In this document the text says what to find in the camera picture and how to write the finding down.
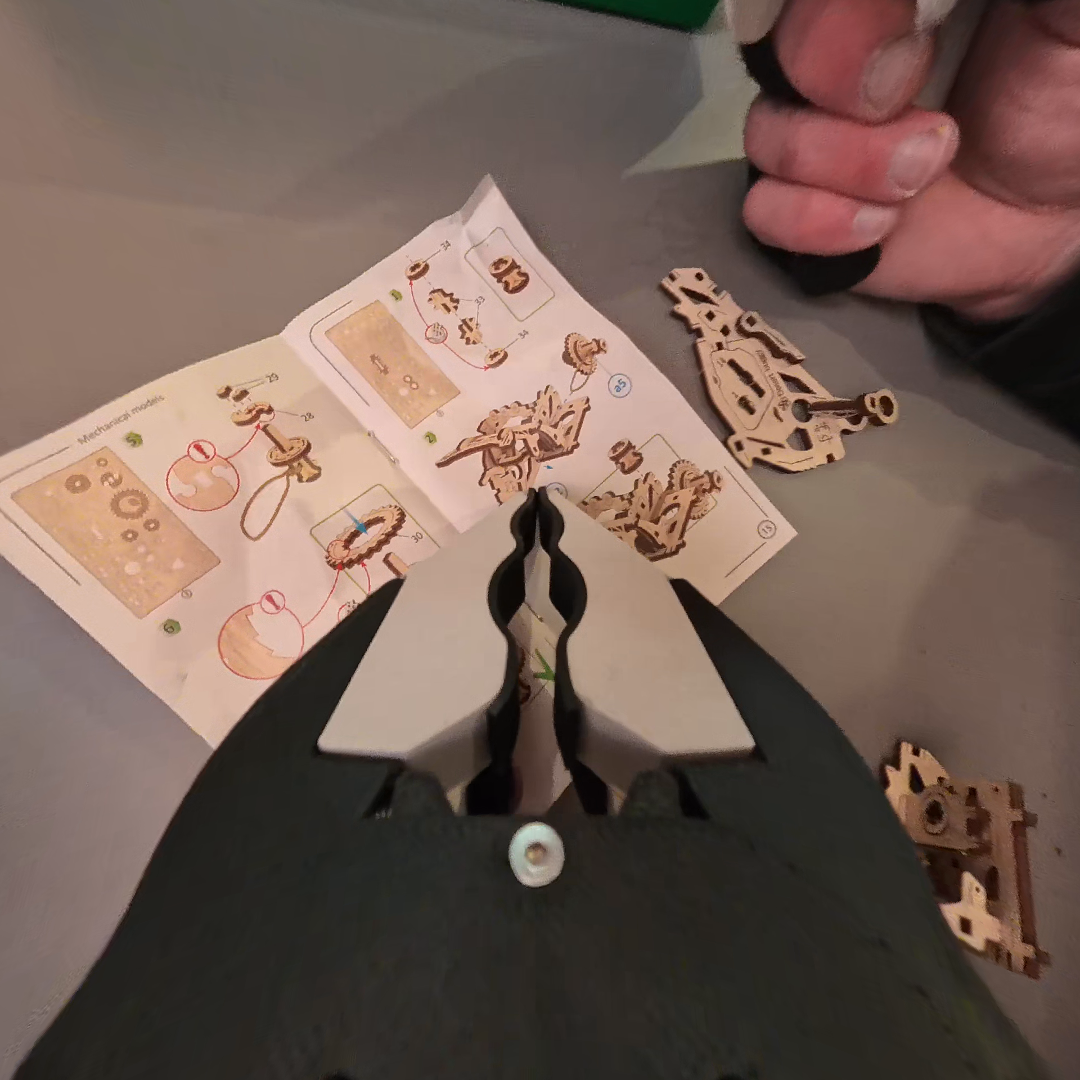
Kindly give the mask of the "wooden side panel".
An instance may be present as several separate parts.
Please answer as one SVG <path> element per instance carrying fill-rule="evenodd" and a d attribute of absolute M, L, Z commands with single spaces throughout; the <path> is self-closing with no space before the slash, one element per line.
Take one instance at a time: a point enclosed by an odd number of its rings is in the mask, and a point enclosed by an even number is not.
<path fill-rule="evenodd" d="M 661 281 L 673 313 L 696 335 L 696 357 L 726 445 L 750 469 L 798 474 L 843 459 L 843 438 L 897 422 L 889 389 L 836 399 L 806 368 L 796 345 L 757 311 L 738 305 L 701 268 L 677 268 Z"/>

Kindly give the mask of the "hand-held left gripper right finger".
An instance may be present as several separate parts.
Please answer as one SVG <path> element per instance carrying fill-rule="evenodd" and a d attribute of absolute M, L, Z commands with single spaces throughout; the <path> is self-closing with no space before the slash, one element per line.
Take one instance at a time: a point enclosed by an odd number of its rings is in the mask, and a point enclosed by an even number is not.
<path fill-rule="evenodd" d="M 737 761 L 755 741 L 676 586 L 559 492 L 540 492 L 540 615 L 556 640 L 553 726 L 588 815 L 635 777 Z"/>

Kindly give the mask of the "open instruction booklet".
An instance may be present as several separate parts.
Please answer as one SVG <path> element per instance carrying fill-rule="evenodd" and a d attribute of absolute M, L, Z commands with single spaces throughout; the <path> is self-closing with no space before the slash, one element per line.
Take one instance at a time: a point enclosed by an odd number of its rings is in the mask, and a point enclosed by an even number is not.
<path fill-rule="evenodd" d="M 710 600 L 796 537 L 486 178 L 279 335 L 5 454 L 2 556 L 215 746 L 367 595 L 540 486 Z"/>

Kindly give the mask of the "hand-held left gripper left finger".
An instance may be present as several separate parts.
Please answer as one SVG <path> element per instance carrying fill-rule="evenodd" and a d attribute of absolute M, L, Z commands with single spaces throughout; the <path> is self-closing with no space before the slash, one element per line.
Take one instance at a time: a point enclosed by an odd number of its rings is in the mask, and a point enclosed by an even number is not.
<path fill-rule="evenodd" d="M 462 786 L 465 810 L 507 815 L 519 735 L 519 643 L 538 492 L 513 496 L 411 567 L 318 738 Z"/>

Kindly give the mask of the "green plastic bin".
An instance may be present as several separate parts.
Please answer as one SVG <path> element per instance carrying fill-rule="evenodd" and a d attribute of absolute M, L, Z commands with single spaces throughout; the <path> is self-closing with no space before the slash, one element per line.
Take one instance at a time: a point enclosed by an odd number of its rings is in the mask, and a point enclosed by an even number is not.
<path fill-rule="evenodd" d="M 696 32 L 702 29 L 723 1 L 553 1 L 558 6 L 591 12 L 623 21 L 639 21 L 666 29 Z"/>

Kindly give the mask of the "wooden model frame assembly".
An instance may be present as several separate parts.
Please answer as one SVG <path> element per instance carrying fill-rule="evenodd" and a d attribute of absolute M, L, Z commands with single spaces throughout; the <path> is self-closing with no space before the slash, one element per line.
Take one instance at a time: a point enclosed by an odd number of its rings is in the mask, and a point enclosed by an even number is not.
<path fill-rule="evenodd" d="M 995 966 L 1041 978 L 1051 960 L 1032 906 L 1028 833 L 1037 816 L 1020 784 L 951 777 L 907 741 L 897 742 L 881 778 L 955 939 Z"/>

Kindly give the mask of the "person's right forearm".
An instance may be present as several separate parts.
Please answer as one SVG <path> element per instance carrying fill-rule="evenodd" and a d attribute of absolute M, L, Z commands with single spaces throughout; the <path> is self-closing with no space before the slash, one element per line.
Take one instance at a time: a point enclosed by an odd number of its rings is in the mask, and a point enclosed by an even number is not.
<path fill-rule="evenodd" d="M 948 357 L 1079 438 L 1079 276 L 1018 318 L 976 322 L 939 303 L 919 315 Z"/>

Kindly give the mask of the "person's right hand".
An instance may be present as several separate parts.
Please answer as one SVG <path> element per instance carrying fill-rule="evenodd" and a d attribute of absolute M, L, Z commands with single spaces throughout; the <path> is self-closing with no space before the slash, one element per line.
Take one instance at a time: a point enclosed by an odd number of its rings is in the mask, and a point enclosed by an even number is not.
<path fill-rule="evenodd" d="M 1020 318 L 1078 270 L 1079 3 L 988 2 L 943 110 L 914 2 L 788 2 L 778 68 L 804 103 L 750 107 L 742 217 L 770 249 L 880 246 L 854 288 Z"/>

